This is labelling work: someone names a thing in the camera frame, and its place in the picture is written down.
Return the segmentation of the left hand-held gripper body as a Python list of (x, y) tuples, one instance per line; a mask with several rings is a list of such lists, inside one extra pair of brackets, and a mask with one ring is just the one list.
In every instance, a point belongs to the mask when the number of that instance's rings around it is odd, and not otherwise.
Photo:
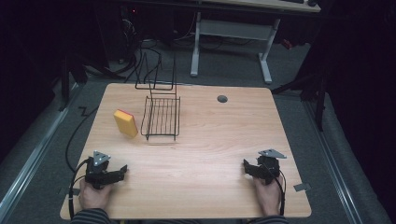
[(115, 175), (107, 171), (110, 156), (95, 150), (88, 159), (85, 181), (95, 189), (102, 189), (106, 185), (116, 182)]

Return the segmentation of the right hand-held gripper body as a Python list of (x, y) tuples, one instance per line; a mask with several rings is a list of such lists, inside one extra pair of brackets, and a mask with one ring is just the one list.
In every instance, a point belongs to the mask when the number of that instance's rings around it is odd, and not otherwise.
[(265, 181), (266, 185), (273, 182), (280, 176), (279, 159), (286, 159), (287, 156), (275, 149), (267, 149), (259, 152), (260, 157), (257, 159), (259, 167), (262, 169), (260, 179)]

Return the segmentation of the yellow sponge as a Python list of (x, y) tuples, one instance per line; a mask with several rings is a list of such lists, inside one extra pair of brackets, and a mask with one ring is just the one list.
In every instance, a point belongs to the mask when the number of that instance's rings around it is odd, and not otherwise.
[(114, 112), (113, 117), (121, 133), (126, 134), (132, 138), (137, 136), (138, 130), (135, 124), (134, 116), (132, 114), (117, 109)]

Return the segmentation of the black wire rack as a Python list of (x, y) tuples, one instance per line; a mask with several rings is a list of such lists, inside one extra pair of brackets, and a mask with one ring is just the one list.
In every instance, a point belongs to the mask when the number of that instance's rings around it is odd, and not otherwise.
[(134, 87), (147, 93), (145, 97), (144, 115), (140, 132), (149, 140), (150, 137), (179, 136), (180, 96), (177, 94), (176, 57), (173, 57), (171, 74), (161, 77), (162, 56), (150, 68), (146, 53), (141, 59), (142, 66), (136, 73)]

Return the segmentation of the person's left hand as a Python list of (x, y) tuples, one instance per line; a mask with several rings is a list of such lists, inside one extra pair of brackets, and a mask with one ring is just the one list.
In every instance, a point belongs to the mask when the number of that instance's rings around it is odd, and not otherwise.
[(109, 201), (112, 185), (104, 186), (102, 189), (95, 189), (92, 184), (81, 180), (79, 189), (78, 200), (82, 209), (105, 209)]

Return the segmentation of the person's right hand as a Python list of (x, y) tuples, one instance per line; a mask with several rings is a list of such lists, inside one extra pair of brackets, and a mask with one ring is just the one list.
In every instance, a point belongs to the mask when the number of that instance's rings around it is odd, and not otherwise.
[(273, 180), (266, 185), (262, 179), (253, 178), (255, 185), (258, 203), (262, 209), (262, 213), (266, 216), (278, 216), (280, 214), (281, 192), (279, 184), (282, 183), (280, 179)]

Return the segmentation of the black metal stand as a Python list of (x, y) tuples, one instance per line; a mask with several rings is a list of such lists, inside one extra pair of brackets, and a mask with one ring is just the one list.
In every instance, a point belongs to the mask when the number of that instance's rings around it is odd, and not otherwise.
[(297, 77), (290, 83), (272, 90), (272, 94), (279, 94), (286, 90), (301, 90), (302, 101), (316, 103), (315, 123), (320, 132), (323, 131), (322, 116), (325, 100), (325, 91), (328, 74), (326, 72), (326, 57), (329, 51), (325, 46), (324, 26), (325, 21), (318, 21), (318, 30), (311, 44), (310, 50), (297, 73)]
[(88, 81), (88, 76), (85, 72), (85, 66), (88, 65), (106, 77), (115, 79), (122, 79), (115, 72), (103, 67), (99, 63), (88, 59), (77, 53), (66, 53), (61, 60), (61, 93), (63, 103), (60, 107), (64, 111), (71, 103), (71, 88), (70, 77), (73, 77), (77, 84), (85, 85)]

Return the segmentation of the white-legged desk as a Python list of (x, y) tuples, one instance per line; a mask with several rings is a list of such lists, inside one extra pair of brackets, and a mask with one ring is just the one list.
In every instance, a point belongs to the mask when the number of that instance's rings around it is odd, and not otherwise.
[[(241, 9), (265, 9), (275, 13), (302, 13), (303, 15), (316, 15), (321, 8), (316, 5), (310, 7), (308, 0), (198, 0), (198, 6), (205, 4), (220, 4), (226, 7)], [(191, 76), (199, 74), (200, 37), (212, 35), (220, 37), (240, 38), (246, 40), (259, 40), (265, 42), (263, 52), (258, 54), (262, 69), (263, 80), (266, 84), (272, 83), (272, 77), (267, 63), (267, 57), (276, 37), (280, 24), (280, 17), (276, 16), (271, 24), (255, 24), (241, 21), (225, 21), (221, 19), (202, 19), (201, 13), (196, 13), (194, 49), (191, 57)]]

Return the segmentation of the metal floor rail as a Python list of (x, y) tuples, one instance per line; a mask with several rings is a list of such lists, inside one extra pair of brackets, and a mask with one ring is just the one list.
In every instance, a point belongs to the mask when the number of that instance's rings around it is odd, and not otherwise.
[(71, 100), (60, 96), (38, 116), (0, 164), (0, 224), (58, 223), (72, 172), (65, 157), (80, 115), (74, 84)]
[(340, 172), (326, 136), (316, 124), (314, 107), (307, 102), (302, 102), (302, 105), (310, 119), (310, 123), (313, 126), (317, 139), (319, 140), (320, 149), (326, 166), (328, 167), (329, 175), (332, 179), (338, 198), (344, 208), (349, 224), (363, 224), (360, 212), (354, 202), (349, 187)]

